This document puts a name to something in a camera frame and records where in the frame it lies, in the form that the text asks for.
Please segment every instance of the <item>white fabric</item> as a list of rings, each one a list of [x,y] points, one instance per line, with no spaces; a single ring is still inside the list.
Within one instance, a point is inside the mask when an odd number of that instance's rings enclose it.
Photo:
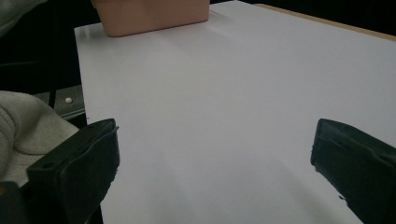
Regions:
[[[23,185],[26,168],[77,131],[38,98],[0,91],[0,181]]]
[[[0,0],[0,37],[5,35],[25,13],[44,2],[47,0]]]

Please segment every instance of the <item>white tabletop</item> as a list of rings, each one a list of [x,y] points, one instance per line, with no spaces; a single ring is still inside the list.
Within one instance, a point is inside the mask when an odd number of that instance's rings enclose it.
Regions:
[[[321,118],[396,146],[396,42],[237,1],[204,23],[76,37],[89,123],[120,126],[105,223],[361,223],[311,147]]]

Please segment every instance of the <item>wooden table edge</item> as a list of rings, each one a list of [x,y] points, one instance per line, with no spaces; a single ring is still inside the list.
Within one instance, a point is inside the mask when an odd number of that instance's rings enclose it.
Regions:
[[[286,10],[286,9],[279,8],[279,7],[271,7],[271,6],[268,6],[268,5],[265,5],[265,4],[254,4],[254,5],[258,6],[258,7],[264,7],[264,8],[267,8],[267,9],[271,9],[273,11],[289,14],[289,15],[292,15],[292,16],[304,18],[304,19],[307,19],[307,20],[317,21],[317,22],[321,22],[321,23],[324,23],[324,24],[340,27],[340,28],[343,28],[343,29],[348,29],[348,30],[359,32],[359,33],[362,33],[362,34],[373,35],[373,36],[384,38],[384,39],[387,39],[387,40],[396,41],[396,36],[395,35],[382,34],[382,33],[376,32],[376,31],[371,31],[371,30],[359,28],[359,27],[356,27],[356,26],[346,25],[346,24],[343,24],[343,23],[340,23],[340,22],[336,22],[336,21],[328,21],[328,20],[324,20],[322,18],[305,15],[303,13],[290,11],[290,10]]]

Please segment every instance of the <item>pink box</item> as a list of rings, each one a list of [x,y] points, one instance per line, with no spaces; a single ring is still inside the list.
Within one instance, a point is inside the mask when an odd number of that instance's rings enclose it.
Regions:
[[[92,0],[105,32],[124,36],[207,21],[209,0]]]

